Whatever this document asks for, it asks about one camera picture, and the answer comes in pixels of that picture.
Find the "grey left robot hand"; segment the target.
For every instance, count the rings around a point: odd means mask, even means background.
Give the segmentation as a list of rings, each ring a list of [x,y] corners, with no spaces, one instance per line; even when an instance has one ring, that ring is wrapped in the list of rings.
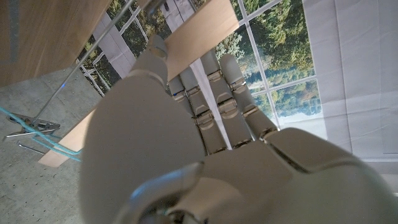
[[[80,173],[85,223],[396,223],[397,199],[370,166],[296,128],[278,129],[242,83],[232,55],[221,112],[234,149],[206,111],[192,118],[165,91],[167,49],[154,35],[127,78],[98,103]]]

